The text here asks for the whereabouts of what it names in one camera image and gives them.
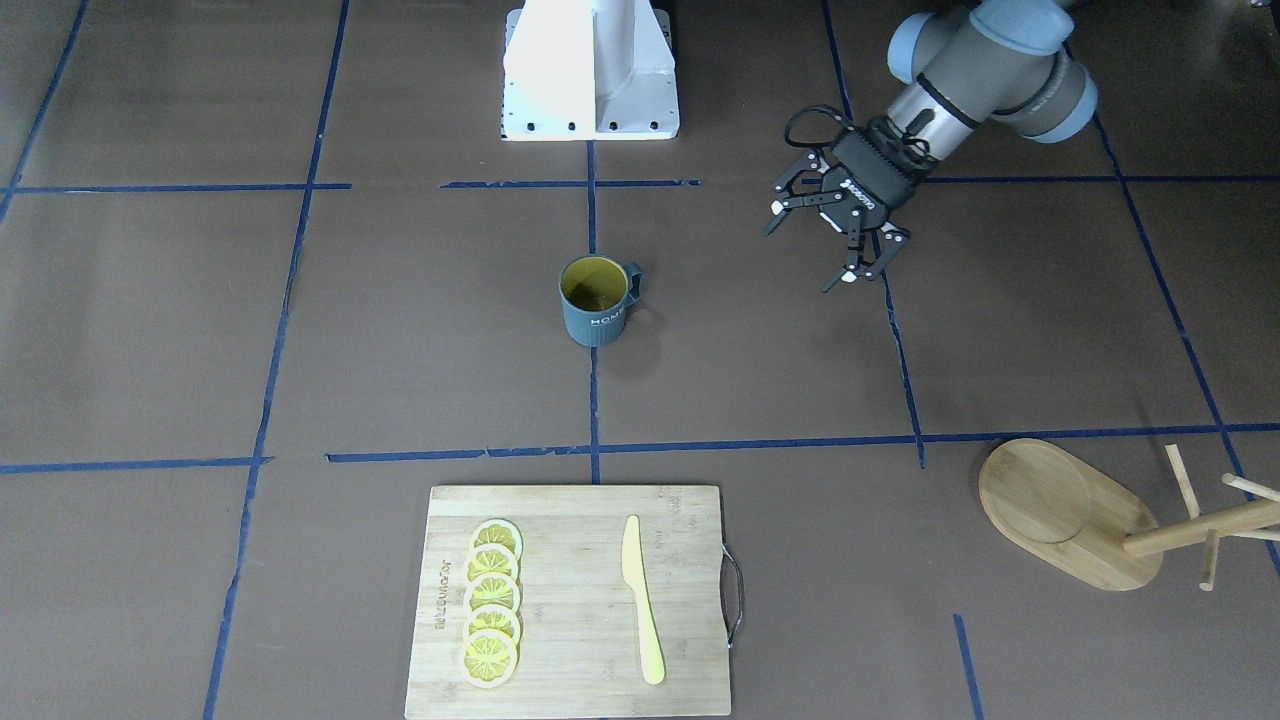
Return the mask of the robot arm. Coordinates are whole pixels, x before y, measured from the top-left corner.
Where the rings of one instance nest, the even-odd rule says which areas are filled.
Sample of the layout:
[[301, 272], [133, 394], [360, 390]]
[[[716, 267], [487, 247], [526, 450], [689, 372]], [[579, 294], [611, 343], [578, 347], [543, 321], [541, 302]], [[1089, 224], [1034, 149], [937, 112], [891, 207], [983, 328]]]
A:
[[858, 126], [824, 104], [796, 113], [828, 117], [826, 142], [791, 146], [801, 156], [774, 182], [771, 228], [815, 208], [847, 238], [836, 282], [872, 281], [909, 241], [892, 213], [987, 120], [1023, 138], [1057, 143], [1091, 122], [1098, 88], [1065, 47], [1074, 29], [1065, 1], [980, 1], [947, 14], [918, 13], [896, 28], [887, 50], [904, 91]]

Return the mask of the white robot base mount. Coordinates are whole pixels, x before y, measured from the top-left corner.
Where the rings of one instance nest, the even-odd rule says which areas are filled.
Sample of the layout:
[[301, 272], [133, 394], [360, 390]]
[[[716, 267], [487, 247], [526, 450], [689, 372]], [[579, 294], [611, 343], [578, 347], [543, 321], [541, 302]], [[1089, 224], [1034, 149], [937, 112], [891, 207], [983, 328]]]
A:
[[500, 137], [664, 141], [681, 115], [669, 9], [654, 1], [526, 1], [506, 17]]

